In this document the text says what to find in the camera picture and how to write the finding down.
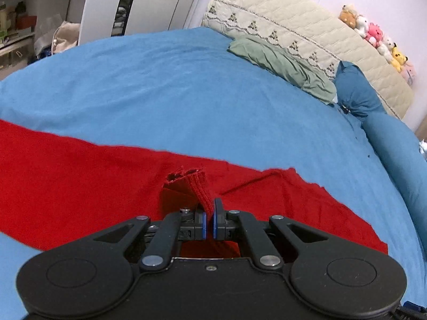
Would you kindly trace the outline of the red knit garment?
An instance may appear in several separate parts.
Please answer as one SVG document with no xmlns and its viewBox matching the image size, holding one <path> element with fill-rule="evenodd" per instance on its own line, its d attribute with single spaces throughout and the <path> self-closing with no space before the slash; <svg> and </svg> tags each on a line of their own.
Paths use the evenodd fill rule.
<svg viewBox="0 0 427 320">
<path fill-rule="evenodd" d="M 102 146 L 1 122 L 1 232 L 49 250 L 139 215 L 284 215 L 382 253 L 371 225 L 293 168 L 255 170 L 139 147 Z"/>
</svg>

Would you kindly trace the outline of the blue bed sheet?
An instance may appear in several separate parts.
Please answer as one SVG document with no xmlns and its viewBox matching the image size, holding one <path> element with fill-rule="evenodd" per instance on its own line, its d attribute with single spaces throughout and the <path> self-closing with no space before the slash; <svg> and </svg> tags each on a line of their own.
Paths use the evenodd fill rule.
<svg viewBox="0 0 427 320">
<path fill-rule="evenodd" d="M 106 38 L 1 82 L 1 122 L 95 145 L 255 170 L 293 168 L 368 222 L 426 304 L 426 245 L 363 121 L 228 51 L 207 27 Z M 19 268 L 42 250 L 1 232 L 1 318 L 23 319 Z"/>
</svg>

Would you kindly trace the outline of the green folded cloth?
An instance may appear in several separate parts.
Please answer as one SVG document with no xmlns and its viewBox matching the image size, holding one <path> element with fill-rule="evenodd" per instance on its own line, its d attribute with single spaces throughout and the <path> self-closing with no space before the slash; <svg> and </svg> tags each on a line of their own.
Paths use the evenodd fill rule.
<svg viewBox="0 0 427 320">
<path fill-rule="evenodd" d="M 288 50 L 246 35 L 235 38 L 228 51 L 283 78 L 327 105 L 338 103 L 337 89 L 325 73 Z"/>
</svg>

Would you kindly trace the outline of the dark blue pillow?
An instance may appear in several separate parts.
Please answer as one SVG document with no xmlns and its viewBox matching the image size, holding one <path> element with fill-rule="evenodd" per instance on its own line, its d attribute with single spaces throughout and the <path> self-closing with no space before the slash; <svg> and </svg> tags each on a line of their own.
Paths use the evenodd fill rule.
<svg viewBox="0 0 427 320">
<path fill-rule="evenodd" d="M 338 105 L 364 121 L 371 113 L 386 113 L 364 73 L 349 61 L 340 61 L 334 79 Z"/>
</svg>

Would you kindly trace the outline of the blue rolled duvet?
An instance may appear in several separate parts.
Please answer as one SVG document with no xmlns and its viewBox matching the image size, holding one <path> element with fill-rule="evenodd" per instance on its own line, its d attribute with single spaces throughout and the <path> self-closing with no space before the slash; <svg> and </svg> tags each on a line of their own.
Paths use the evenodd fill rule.
<svg viewBox="0 0 427 320">
<path fill-rule="evenodd" d="M 404 199 L 423 245 L 426 245 L 426 160 L 414 133 L 385 113 L 363 121 L 368 140 Z"/>
</svg>

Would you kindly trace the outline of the cream quilted headboard cover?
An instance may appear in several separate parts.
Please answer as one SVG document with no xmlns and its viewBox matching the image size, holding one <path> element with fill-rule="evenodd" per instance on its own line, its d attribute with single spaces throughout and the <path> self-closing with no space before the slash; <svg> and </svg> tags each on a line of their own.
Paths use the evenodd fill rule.
<svg viewBox="0 0 427 320">
<path fill-rule="evenodd" d="M 253 35 L 333 79 L 340 61 L 357 65 L 388 114 L 402 119 L 413 91 L 386 59 L 338 17 L 310 0 L 210 0 L 202 24 L 236 38 Z"/>
</svg>

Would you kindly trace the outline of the beige tote bag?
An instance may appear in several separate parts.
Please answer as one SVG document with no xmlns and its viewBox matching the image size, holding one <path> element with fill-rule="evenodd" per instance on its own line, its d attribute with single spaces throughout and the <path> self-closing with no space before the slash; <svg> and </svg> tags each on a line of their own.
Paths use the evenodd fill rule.
<svg viewBox="0 0 427 320">
<path fill-rule="evenodd" d="M 79 43 L 80 24 L 63 21 L 54 32 L 52 39 L 52 55 L 60 54 L 76 47 Z"/>
</svg>

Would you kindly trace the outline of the white wardrobe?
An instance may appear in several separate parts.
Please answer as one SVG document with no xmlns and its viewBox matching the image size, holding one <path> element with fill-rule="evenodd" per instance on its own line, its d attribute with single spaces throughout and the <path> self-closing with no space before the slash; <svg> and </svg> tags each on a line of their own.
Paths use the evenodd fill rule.
<svg viewBox="0 0 427 320">
<path fill-rule="evenodd" d="M 190 25 L 200 0 L 131 0 L 123 33 L 156 33 Z M 85 0 L 80 23 L 79 44 L 112 35 L 119 0 Z"/>
</svg>

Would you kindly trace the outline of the yellow plush toy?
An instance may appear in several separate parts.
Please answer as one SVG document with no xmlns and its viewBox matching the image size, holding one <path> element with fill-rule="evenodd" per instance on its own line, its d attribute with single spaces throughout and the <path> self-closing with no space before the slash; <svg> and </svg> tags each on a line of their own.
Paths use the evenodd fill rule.
<svg viewBox="0 0 427 320">
<path fill-rule="evenodd" d="M 404 65 L 408 61 L 408 57 L 405 54 L 403 54 L 403 52 L 399 49 L 397 44 L 394 44 L 391 54 L 392 54 L 391 64 L 400 73 L 403 70 Z"/>
</svg>

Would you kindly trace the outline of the pink plush toy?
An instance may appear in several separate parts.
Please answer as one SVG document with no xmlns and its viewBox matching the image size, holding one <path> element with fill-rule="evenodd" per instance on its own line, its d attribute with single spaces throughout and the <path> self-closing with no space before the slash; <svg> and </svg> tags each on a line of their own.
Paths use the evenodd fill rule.
<svg viewBox="0 0 427 320">
<path fill-rule="evenodd" d="M 383 38 L 383 31 L 380 27 L 372 22 L 368 26 L 368 31 L 366 32 L 365 40 L 368 41 L 374 48 L 380 46 L 380 42 Z"/>
</svg>

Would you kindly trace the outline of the brown plush toy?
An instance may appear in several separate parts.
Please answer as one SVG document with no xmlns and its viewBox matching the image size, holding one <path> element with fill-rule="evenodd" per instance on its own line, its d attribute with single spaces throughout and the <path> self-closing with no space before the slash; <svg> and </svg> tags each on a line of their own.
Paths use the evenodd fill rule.
<svg viewBox="0 0 427 320">
<path fill-rule="evenodd" d="M 339 19 L 350 28 L 355 29 L 357 16 L 358 13 L 353 5 L 345 4 L 339 14 Z"/>
</svg>

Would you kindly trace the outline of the white plush toy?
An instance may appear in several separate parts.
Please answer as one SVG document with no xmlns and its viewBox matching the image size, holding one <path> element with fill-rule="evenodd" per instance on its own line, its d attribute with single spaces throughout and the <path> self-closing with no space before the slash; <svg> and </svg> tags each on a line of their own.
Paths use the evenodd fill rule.
<svg viewBox="0 0 427 320">
<path fill-rule="evenodd" d="M 365 38 L 369 28 L 369 21 L 362 14 L 359 14 L 355 20 L 355 31 L 361 37 Z"/>
</svg>

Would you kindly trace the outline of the white shelf unit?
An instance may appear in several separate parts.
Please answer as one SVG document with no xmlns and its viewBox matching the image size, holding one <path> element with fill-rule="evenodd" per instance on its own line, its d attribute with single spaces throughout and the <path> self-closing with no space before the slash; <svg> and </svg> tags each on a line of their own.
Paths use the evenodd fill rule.
<svg viewBox="0 0 427 320">
<path fill-rule="evenodd" d="M 50 53 L 65 22 L 79 25 L 85 0 L 1 0 L 1 78 Z"/>
</svg>

